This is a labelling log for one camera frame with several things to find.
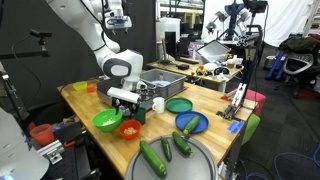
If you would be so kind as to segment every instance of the white mug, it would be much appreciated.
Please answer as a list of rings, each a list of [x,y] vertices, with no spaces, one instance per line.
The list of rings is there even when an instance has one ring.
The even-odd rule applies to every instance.
[[[156,111],[157,114],[164,112],[164,98],[156,97],[153,99],[152,109]]]

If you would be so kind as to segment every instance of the green cucumber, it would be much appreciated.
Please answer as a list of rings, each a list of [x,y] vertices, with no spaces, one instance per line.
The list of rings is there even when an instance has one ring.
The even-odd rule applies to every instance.
[[[177,145],[178,149],[186,156],[191,154],[191,147],[187,144],[187,142],[180,136],[179,133],[172,133],[173,142]]]
[[[147,160],[151,168],[158,176],[165,176],[167,174],[166,165],[150,147],[147,141],[140,139],[140,150],[143,157]]]
[[[161,139],[161,145],[162,145],[164,156],[166,156],[167,160],[169,162],[171,162],[172,153],[171,153],[170,144],[169,144],[167,138],[164,138],[161,136],[160,139]]]
[[[186,126],[183,129],[183,134],[188,135],[200,122],[199,116],[193,116],[193,118],[186,124]]]

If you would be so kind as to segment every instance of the wooden workbench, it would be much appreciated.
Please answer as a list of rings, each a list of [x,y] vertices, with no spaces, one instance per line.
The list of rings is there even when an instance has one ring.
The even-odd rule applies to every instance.
[[[172,61],[177,65],[179,65],[179,64],[187,64],[185,62],[174,61],[174,60],[172,60]],[[185,75],[187,77],[191,77],[192,76],[192,72],[193,72],[194,73],[194,77],[202,78],[204,81],[209,81],[209,82],[213,82],[215,84],[218,84],[219,85],[218,91],[225,92],[227,81],[221,81],[221,80],[219,80],[216,77],[213,77],[211,75],[210,76],[197,75],[196,70],[198,69],[198,67],[200,65],[199,64],[188,64],[188,65],[189,65],[190,68],[187,69],[187,70],[180,70],[174,65],[163,65],[163,64],[160,64],[158,62],[148,63],[147,67],[148,68],[158,68],[158,69],[162,69],[162,70],[167,70],[167,71],[170,71],[170,72],[174,72],[174,73]],[[242,69],[236,69],[236,68],[229,69],[229,71],[230,71],[230,75],[229,75],[230,80],[234,76],[239,74],[241,72],[241,70]]]
[[[90,81],[88,84],[96,83],[97,81]],[[210,150],[216,162],[220,164],[239,135],[239,133],[233,135],[227,130],[230,121],[216,115],[218,111],[226,109],[229,102],[220,99],[223,95],[221,92],[188,83],[185,85],[188,88],[175,97],[188,98],[193,103],[192,110],[204,114],[209,119],[208,129],[192,137],[202,142]],[[167,110],[163,114],[156,114],[151,110],[147,112],[146,124],[143,125],[139,136],[133,140],[125,140],[117,131],[104,133],[91,123],[97,113],[110,108],[99,101],[95,92],[75,91],[72,85],[68,85],[63,88],[61,94],[122,177],[125,176],[131,158],[139,149],[141,137],[150,141],[161,135],[179,131],[175,126],[177,114]],[[254,107],[254,102],[246,101],[245,106]],[[246,121],[251,113],[252,110],[241,108],[236,117]]]

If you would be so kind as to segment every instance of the computer screen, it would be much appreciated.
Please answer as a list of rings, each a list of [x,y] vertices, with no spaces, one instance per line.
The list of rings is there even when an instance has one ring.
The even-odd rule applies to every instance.
[[[193,31],[202,31],[203,24],[194,24]]]
[[[167,54],[173,58],[177,57],[176,32],[165,32]]]
[[[225,61],[225,54],[229,52],[229,48],[219,41],[213,40],[210,43],[202,46],[197,51],[203,60],[207,62],[214,62],[214,61]]]
[[[189,34],[189,33],[190,33],[189,23],[181,23],[180,34]]]

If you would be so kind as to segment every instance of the orange bowl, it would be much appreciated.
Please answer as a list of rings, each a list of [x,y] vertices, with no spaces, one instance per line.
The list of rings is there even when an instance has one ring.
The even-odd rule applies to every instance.
[[[136,120],[129,120],[122,123],[119,127],[119,133],[124,139],[134,139],[138,136],[141,124]]]

